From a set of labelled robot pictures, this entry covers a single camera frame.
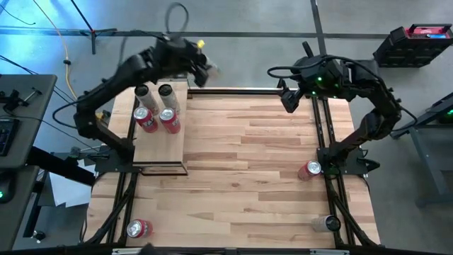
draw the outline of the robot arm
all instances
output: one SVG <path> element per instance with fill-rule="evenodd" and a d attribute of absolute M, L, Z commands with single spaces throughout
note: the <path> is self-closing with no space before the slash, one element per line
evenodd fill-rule
<path fill-rule="evenodd" d="M 356 96 L 368 98 L 374 109 L 362 119 L 359 128 L 341 142 L 331 144 L 326 157 L 330 164 L 342 166 L 348 155 L 369 140 L 380 140 L 390 134 L 401 119 L 400 100 L 392 95 L 384 81 L 377 75 L 378 65 L 374 60 L 351 60 L 330 55 L 314 56 L 308 43 L 304 42 L 308 57 L 296 61 L 292 67 L 273 67 L 289 69 L 292 73 L 285 78 L 297 81 L 299 89 L 290 91 L 283 79 L 277 87 L 282 88 L 281 101 L 288 113 L 295 111 L 302 96 L 324 96 L 343 98 L 351 102 Z"/>
<path fill-rule="evenodd" d="M 111 78 L 79 97 L 74 115 L 76 128 L 81 136 L 98 139 L 127 159 L 133 155 L 132 141 L 109 131 L 97 120 L 96 109 L 129 87 L 147 81 L 156 83 L 175 74 L 189 72 L 194 75 L 195 83 L 202 87 L 209 76 L 209 68 L 207 57 L 195 43 L 163 35 L 156 39 L 154 47 L 129 57 Z"/>

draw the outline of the wooden table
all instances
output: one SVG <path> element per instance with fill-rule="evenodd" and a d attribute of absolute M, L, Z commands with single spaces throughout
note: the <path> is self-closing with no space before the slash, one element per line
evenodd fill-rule
<path fill-rule="evenodd" d="M 125 91 L 115 99 L 110 129 L 120 136 L 127 134 L 132 107 L 125 106 L 132 105 L 131 94 Z M 353 131 L 348 103 L 329 103 L 341 140 Z M 315 233 L 310 226 L 311 219 L 328 214 L 323 178 L 297 178 L 318 147 L 311 100 L 302 99 L 293 114 L 285 112 L 277 96 L 194 95 L 187 107 L 189 176 L 139 176 L 132 219 L 150 220 L 154 233 L 128 239 L 128 246 L 334 247 L 331 233 Z M 110 213 L 118 175 L 106 174 L 95 185 L 86 239 Z M 365 182 L 356 176 L 344 179 L 350 212 L 379 243 Z M 121 226 L 122 215 L 115 239 Z M 344 227 L 341 231 L 346 241 Z"/>

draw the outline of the red soda can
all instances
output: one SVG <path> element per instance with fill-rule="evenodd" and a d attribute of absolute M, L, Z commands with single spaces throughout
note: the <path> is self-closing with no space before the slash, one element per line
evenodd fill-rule
<path fill-rule="evenodd" d="M 126 231 L 130 238 L 148 237 L 153 232 L 153 225 L 147 220 L 136 219 L 127 225 Z"/>
<path fill-rule="evenodd" d="M 181 123 L 179 123 L 178 116 L 172 108 L 165 108 L 159 115 L 162 125 L 167 129 L 170 134 L 176 134 L 181 129 Z"/>
<path fill-rule="evenodd" d="M 317 161 L 311 160 L 300 168 L 297 176 L 303 181 L 309 181 L 319 174 L 321 174 L 321 165 Z"/>
<path fill-rule="evenodd" d="M 140 106 L 134 110 L 134 118 L 139 123 L 140 127 L 143 128 L 145 132 L 154 132 L 157 130 L 157 122 L 154 119 L 151 110 L 144 106 Z"/>

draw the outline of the gray floor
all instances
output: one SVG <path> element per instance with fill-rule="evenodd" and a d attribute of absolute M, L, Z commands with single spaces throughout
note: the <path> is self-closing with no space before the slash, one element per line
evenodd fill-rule
<path fill-rule="evenodd" d="M 97 29 L 163 30 L 164 0 L 78 0 L 92 26 Z M 310 0 L 185 0 L 190 12 L 190 31 L 223 32 L 304 32 L 314 33 Z M 39 1 L 50 18 L 60 28 L 85 29 L 69 0 Z M 451 0 L 318 0 L 325 33 L 388 33 L 399 26 L 412 23 L 451 23 Z M 31 1 L 9 0 L 7 9 L 36 27 L 51 28 L 47 19 Z M 171 26 L 181 22 L 179 12 L 173 15 Z M 0 26 L 23 26 L 6 13 L 0 15 Z M 97 55 L 91 54 L 89 39 L 66 37 L 71 66 L 71 82 L 78 94 L 99 84 L 115 70 L 122 38 L 99 38 Z M 289 65 L 304 52 L 299 38 L 203 38 L 205 52 L 220 66 L 222 77 L 209 86 L 274 87 L 276 80 L 265 73 L 275 65 Z M 317 40 L 307 39 L 315 54 Z M 130 38 L 125 55 L 153 45 L 152 38 Z M 381 40 L 326 40 L 327 52 L 354 59 L 367 59 Z M 56 74 L 58 87 L 68 92 L 64 82 L 64 51 L 56 36 L 0 35 L 0 54 L 43 74 Z M 449 48 L 431 65 L 422 69 L 383 69 L 382 76 L 395 89 L 403 105 L 420 115 L 437 99 L 452 92 L 449 73 L 453 66 L 453 49 Z M 4 74 L 23 73 L 5 62 L 0 62 Z M 51 114 L 63 104 L 53 96 L 45 119 L 53 123 Z M 112 103 L 104 108 L 111 108 Z M 372 106 L 366 100 L 356 99 L 350 104 L 352 119 L 357 126 Z M 61 119 L 72 121 L 74 109 L 68 108 Z M 408 120 L 404 116 L 402 123 Z M 73 130 L 65 130 L 76 135 Z M 85 140 L 90 145 L 97 141 Z M 64 152 L 77 141 L 42 125 L 35 145 L 47 150 Z M 386 138 L 369 142 L 369 158 L 381 163 L 381 168 L 370 174 L 371 197 L 382 244 L 399 249 L 452 253 L 453 207 L 431 206 L 418 209 L 414 200 L 432 190 L 426 170 L 421 166 L 409 136 L 400 140 Z M 50 208 L 42 212 L 38 229 L 45 230 L 48 238 L 41 244 L 18 238 L 15 249 L 70 245 L 77 242 L 84 207 L 62 210 Z M 63 222 L 72 226 L 64 227 Z"/>

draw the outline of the soda can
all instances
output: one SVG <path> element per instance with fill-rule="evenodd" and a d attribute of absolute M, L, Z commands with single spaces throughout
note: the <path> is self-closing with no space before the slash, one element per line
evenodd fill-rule
<path fill-rule="evenodd" d="M 337 232 L 341 228 L 340 220 L 333 216 L 323 216 L 311 220 L 315 232 Z"/>
<path fill-rule="evenodd" d="M 136 219 L 129 222 L 126 231 L 130 238 L 148 237 L 153 232 L 153 225 L 147 220 Z"/>
<path fill-rule="evenodd" d="M 151 110 L 144 106 L 137 107 L 134 110 L 134 118 L 145 132 L 154 132 L 157 130 L 157 121 L 155 121 Z"/>
<path fill-rule="evenodd" d="M 154 116 L 159 114 L 159 105 L 157 104 L 156 99 L 154 99 L 147 85 L 142 84 L 136 86 L 134 93 L 137 99 L 142 103 L 142 105 L 151 110 Z"/>
<path fill-rule="evenodd" d="M 302 166 L 297 174 L 298 177 L 303 181 L 309 181 L 313 177 L 321 173 L 321 165 L 314 160 L 308 161 Z"/>
<path fill-rule="evenodd" d="M 171 86 L 164 84 L 159 87 L 158 92 L 162 99 L 162 102 L 164 102 L 165 107 L 172 108 L 177 114 L 179 114 L 180 107 L 178 99 L 176 98 L 175 91 L 173 91 Z"/>
<path fill-rule="evenodd" d="M 176 134 L 181 129 L 181 123 L 179 122 L 178 116 L 174 109 L 165 108 L 159 115 L 162 125 L 167 129 L 170 134 Z"/>

